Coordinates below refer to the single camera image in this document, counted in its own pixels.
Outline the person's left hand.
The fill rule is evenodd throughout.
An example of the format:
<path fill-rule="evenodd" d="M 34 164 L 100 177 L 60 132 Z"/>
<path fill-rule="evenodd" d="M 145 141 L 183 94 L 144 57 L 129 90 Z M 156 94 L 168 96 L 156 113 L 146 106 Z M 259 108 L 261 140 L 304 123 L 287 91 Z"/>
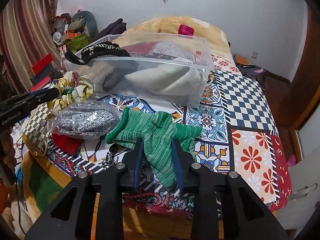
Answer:
<path fill-rule="evenodd" d="M 1 133 L 1 145 L 5 154 L 5 156 L 3 157 L 4 163 L 9 168 L 15 168 L 17 165 L 17 160 L 15 159 L 15 149 L 13 147 L 13 138 L 11 134 L 11 127 Z"/>

